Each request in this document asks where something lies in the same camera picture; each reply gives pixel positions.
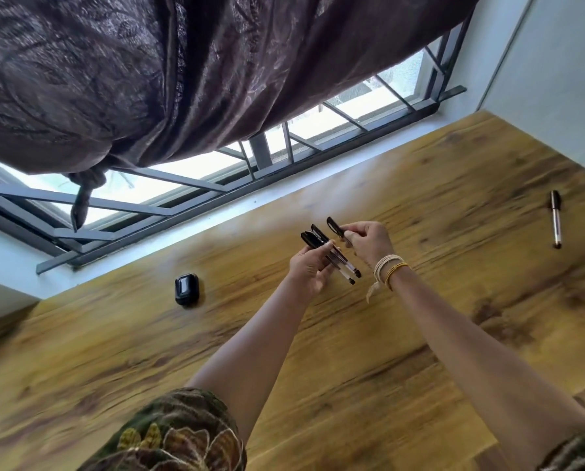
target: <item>person's right arm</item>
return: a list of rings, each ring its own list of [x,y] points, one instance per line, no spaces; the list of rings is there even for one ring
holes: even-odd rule
[[[383,257],[395,254],[381,223],[361,221],[342,228],[356,254],[372,269]],[[383,274],[390,264],[383,267]],[[432,351],[521,469],[535,469],[557,445],[585,430],[585,410],[576,401],[455,310],[412,269],[399,268],[389,284]]]

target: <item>person's right hand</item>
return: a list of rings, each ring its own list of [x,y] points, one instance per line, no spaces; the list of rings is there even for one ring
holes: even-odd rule
[[[358,221],[342,225],[345,237],[351,241],[356,256],[362,258],[373,269],[385,256],[395,254],[389,233],[382,223],[377,221]]]

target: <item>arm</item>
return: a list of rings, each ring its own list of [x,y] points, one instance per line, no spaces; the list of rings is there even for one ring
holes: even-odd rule
[[[290,272],[273,295],[187,383],[213,392],[227,405],[244,443],[271,393],[310,301],[333,271],[332,266],[322,268],[332,247],[332,242],[312,251],[306,247],[295,255]]]
[[[372,268],[393,253],[386,229],[363,221],[345,225],[358,256]],[[386,272],[390,266],[383,268]],[[545,381],[511,349],[457,312],[410,268],[390,278],[426,341],[505,451],[526,470],[585,430],[585,410]]]

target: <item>hand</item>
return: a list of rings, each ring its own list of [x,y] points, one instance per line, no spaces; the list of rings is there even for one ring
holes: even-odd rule
[[[385,256],[395,254],[389,233],[382,223],[377,221],[358,221],[342,225],[345,237],[351,241],[356,256],[362,258],[373,269]]]
[[[326,258],[332,248],[334,248],[334,241],[317,249],[311,249],[310,246],[304,247],[291,258],[290,271],[286,280],[299,288],[300,293],[307,293],[309,299],[315,297],[323,290],[328,278],[335,270]]]

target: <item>bracelet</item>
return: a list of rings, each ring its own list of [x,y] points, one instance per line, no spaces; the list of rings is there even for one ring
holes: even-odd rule
[[[399,261],[399,263],[394,264],[389,269],[389,273],[386,276],[386,280],[382,281],[382,277],[380,276],[380,273],[382,272],[382,268],[384,266],[386,266],[389,263],[389,261],[393,261],[395,259],[397,259]],[[389,286],[389,278],[391,277],[391,274],[393,274],[395,271],[397,271],[402,266],[408,266],[408,264],[406,263],[406,261],[404,261],[404,258],[402,258],[401,256],[398,256],[396,254],[389,254],[388,256],[384,256],[380,261],[377,262],[377,264],[375,265],[375,268],[373,269],[373,275],[375,276],[375,283],[367,291],[367,303],[369,302],[369,299],[371,299],[371,296],[373,295],[373,293],[382,287],[382,283],[384,283],[385,285],[388,286],[389,289],[391,289],[391,286]]]

